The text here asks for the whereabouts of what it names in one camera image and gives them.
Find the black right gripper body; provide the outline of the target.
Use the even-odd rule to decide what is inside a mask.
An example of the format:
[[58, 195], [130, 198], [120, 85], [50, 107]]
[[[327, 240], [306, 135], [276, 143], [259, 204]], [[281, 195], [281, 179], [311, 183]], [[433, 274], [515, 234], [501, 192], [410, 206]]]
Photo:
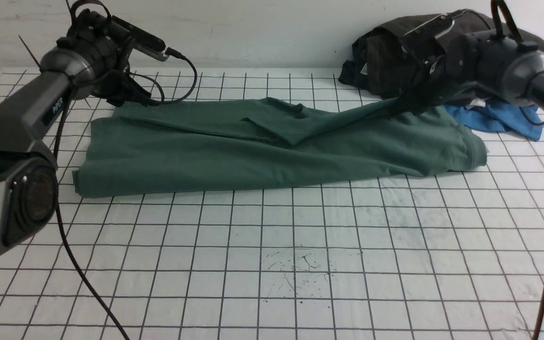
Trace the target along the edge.
[[479, 88], [507, 102], [538, 102], [539, 49], [494, 30], [454, 39], [420, 83], [433, 102], [451, 102]]

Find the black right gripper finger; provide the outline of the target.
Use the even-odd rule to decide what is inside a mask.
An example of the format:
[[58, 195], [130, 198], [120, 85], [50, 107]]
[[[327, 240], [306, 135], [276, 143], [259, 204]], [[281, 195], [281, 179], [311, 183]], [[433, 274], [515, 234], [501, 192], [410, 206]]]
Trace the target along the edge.
[[394, 116], [402, 113], [421, 115], [429, 109], [435, 108], [432, 99], [429, 98], [428, 84], [420, 83], [404, 90], [397, 99], [388, 106], [387, 114]]

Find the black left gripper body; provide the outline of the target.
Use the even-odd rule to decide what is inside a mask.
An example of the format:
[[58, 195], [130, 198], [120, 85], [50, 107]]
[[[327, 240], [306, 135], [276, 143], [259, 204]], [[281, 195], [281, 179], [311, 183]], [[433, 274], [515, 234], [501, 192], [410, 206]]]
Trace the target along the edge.
[[127, 72], [136, 41], [112, 22], [112, 15], [91, 9], [70, 9], [71, 25], [56, 41], [56, 73], [65, 79], [62, 98], [69, 102], [88, 96], [107, 101], [107, 76]]

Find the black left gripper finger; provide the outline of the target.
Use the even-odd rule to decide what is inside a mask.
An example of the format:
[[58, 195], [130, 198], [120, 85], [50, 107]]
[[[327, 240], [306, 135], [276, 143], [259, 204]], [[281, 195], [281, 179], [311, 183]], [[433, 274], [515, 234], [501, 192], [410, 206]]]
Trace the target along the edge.
[[152, 98], [134, 78], [134, 73], [112, 71], [107, 76], [107, 103], [121, 107], [126, 102], [134, 102], [143, 106], [159, 106], [160, 101]]

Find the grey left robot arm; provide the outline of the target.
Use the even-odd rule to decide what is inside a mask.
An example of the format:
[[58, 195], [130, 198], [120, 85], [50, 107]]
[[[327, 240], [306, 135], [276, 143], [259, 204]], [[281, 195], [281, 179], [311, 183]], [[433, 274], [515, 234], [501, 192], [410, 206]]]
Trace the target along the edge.
[[39, 75], [0, 103], [0, 255], [39, 232], [58, 202], [58, 163], [43, 138], [73, 101], [114, 106], [150, 95], [129, 76], [134, 50], [166, 60], [166, 44], [110, 14], [71, 9], [71, 26], [43, 55]]

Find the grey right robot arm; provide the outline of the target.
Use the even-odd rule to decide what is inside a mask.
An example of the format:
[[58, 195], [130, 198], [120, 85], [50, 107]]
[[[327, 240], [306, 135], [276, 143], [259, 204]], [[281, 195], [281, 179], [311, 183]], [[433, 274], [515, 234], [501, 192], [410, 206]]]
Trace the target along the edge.
[[387, 112], [421, 114], [435, 107], [475, 131], [539, 141], [544, 126], [544, 51], [534, 41], [499, 29], [455, 37]]

